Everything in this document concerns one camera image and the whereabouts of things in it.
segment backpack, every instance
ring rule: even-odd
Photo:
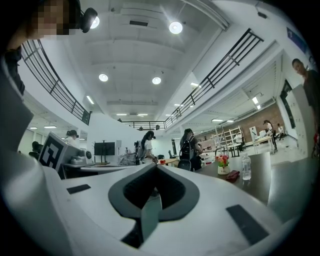
[[[195,149],[193,146],[191,146],[191,142],[193,141],[193,139],[195,138],[195,136],[191,136],[188,139],[186,139],[184,141],[184,143],[181,146],[180,149],[180,160],[186,160],[186,161],[190,161],[192,158],[194,158],[195,156]]]

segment railing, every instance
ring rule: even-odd
[[[41,50],[46,63],[40,55],[39,50]],[[91,112],[85,110],[85,108],[76,100],[65,84],[61,81],[40,40],[25,42],[22,45],[22,58],[31,73],[46,89],[46,91],[66,110],[88,125]]]
[[[202,82],[185,98],[185,100],[177,107],[177,109],[168,117],[165,127],[172,125],[176,120],[182,117],[182,114],[191,106],[196,105],[207,92],[215,88],[231,70],[236,66],[240,66],[240,62],[264,40],[255,35],[249,28],[228,53],[219,61],[212,71],[202,80]]]
[[[141,131],[165,130],[165,121],[123,121],[127,126]]]

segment water bottle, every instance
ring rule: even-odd
[[[242,158],[242,179],[244,181],[251,179],[251,159],[247,153]]]

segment white cabinet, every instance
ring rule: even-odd
[[[312,109],[302,85],[288,93],[286,101],[294,118],[298,150],[303,157],[310,157],[314,147],[315,125]]]

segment blue sign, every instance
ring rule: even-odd
[[[303,53],[305,54],[308,48],[307,44],[290,28],[287,27],[286,32],[287,32],[288,38],[290,38],[291,41],[294,42],[295,45],[298,46],[300,50],[303,51]]]

